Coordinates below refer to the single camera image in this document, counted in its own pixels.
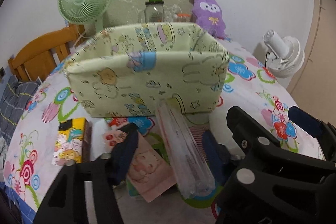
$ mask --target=cartoon yellow package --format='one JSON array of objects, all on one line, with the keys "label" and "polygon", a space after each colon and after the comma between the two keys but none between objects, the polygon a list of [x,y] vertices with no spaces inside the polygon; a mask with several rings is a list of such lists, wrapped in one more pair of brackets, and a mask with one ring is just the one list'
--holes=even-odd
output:
[{"label": "cartoon yellow package", "polygon": [[67,160],[76,163],[90,161],[91,128],[85,118],[61,122],[55,144],[52,163],[64,165]]},{"label": "cartoon yellow package", "polygon": [[66,60],[64,71],[92,117],[153,116],[160,99],[184,114],[215,109],[229,59],[198,25],[156,22],[102,30]]}]

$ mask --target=yellow bow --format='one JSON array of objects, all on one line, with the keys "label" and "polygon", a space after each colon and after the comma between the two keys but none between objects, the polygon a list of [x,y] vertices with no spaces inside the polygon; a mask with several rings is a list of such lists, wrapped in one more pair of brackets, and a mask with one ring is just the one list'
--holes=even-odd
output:
[{"label": "yellow bow", "polygon": [[209,17],[209,20],[212,21],[212,25],[218,25],[217,22],[218,22],[218,17]]}]

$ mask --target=wall socket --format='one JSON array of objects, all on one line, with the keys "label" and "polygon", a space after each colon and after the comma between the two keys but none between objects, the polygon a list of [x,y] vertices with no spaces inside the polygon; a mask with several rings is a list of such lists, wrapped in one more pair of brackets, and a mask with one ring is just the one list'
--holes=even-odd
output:
[{"label": "wall socket", "polygon": [[0,69],[0,80],[5,76],[5,70],[4,70],[4,68],[1,68]]}]

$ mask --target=plush toy face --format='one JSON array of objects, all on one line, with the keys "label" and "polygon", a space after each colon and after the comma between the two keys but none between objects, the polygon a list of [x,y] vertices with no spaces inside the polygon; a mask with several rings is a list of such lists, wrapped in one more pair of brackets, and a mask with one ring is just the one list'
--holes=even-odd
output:
[{"label": "plush toy face", "polygon": [[193,13],[197,17],[208,16],[222,18],[222,10],[215,0],[194,0]]}]

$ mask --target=white fan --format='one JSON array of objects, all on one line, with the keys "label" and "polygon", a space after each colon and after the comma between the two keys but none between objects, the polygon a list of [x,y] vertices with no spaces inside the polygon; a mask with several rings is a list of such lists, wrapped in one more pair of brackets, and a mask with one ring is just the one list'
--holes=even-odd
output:
[{"label": "white fan", "polygon": [[270,53],[266,59],[268,70],[278,78],[287,78],[296,73],[303,65],[305,52],[295,37],[283,37],[269,30],[263,37]]}]

